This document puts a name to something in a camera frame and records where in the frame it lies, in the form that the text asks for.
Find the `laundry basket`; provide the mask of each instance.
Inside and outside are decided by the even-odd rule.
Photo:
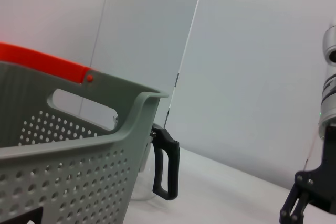
[[[116,127],[59,110],[51,98],[57,89],[113,108]],[[0,44],[0,223],[122,223],[161,97],[167,95]],[[162,130],[158,140],[167,136]],[[156,144],[155,190],[173,199],[177,189],[161,187],[165,148],[173,152],[170,184],[177,186],[178,142],[166,137]]]

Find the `gray plastic basket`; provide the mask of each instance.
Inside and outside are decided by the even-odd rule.
[[[11,45],[0,44],[0,61],[0,223],[122,223],[167,95]],[[58,110],[56,89],[115,109],[117,126]]]

